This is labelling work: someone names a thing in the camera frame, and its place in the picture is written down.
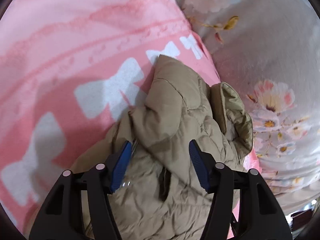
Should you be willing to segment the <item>khaki quilted puffer jacket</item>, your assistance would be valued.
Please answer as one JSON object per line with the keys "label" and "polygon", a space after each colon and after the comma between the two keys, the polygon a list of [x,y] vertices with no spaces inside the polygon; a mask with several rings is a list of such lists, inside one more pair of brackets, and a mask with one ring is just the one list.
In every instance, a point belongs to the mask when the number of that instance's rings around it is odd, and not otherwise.
{"label": "khaki quilted puffer jacket", "polygon": [[89,170],[125,140],[136,148],[125,186],[109,197],[121,237],[199,239],[213,197],[199,183],[189,142],[196,140],[216,161],[242,171],[253,148],[253,125],[229,84],[210,86],[182,62],[161,55],[144,104],[124,114],[72,170]]}

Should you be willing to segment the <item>pink bow-print blanket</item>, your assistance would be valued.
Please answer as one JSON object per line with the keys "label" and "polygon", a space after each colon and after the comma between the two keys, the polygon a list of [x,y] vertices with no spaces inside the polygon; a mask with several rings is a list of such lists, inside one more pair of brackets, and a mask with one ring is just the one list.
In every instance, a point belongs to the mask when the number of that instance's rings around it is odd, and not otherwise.
{"label": "pink bow-print blanket", "polygon": [[1,19],[1,204],[23,237],[59,176],[144,104],[161,55],[223,82],[175,0],[12,2]]}

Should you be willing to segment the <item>grey floral bed sheet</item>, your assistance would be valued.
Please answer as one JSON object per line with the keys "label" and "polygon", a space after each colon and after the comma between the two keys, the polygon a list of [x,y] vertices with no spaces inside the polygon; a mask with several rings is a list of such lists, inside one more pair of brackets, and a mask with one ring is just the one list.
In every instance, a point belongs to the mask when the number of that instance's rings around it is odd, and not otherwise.
{"label": "grey floral bed sheet", "polygon": [[309,0],[176,0],[253,121],[285,213],[319,197],[319,16]]}

